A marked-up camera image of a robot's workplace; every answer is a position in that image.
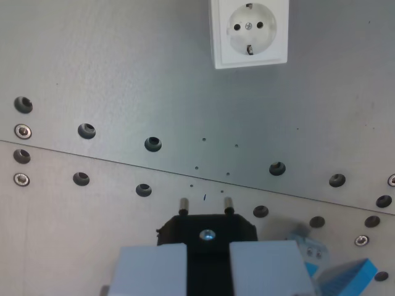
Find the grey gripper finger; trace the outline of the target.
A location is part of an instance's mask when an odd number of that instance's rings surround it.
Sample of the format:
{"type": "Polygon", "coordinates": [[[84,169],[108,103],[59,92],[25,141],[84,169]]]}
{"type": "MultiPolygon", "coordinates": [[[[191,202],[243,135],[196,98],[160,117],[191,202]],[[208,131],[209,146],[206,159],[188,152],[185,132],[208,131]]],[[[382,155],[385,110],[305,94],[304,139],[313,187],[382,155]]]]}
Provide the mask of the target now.
{"type": "Polygon", "coordinates": [[[232,242],[230,263],[235,295],[315,295],[295,241],[232,242]]]}
{"type": "Polygon", "coordinates": [[[187,246],[122,247],[109,295],[186,295],[187,246]]]}

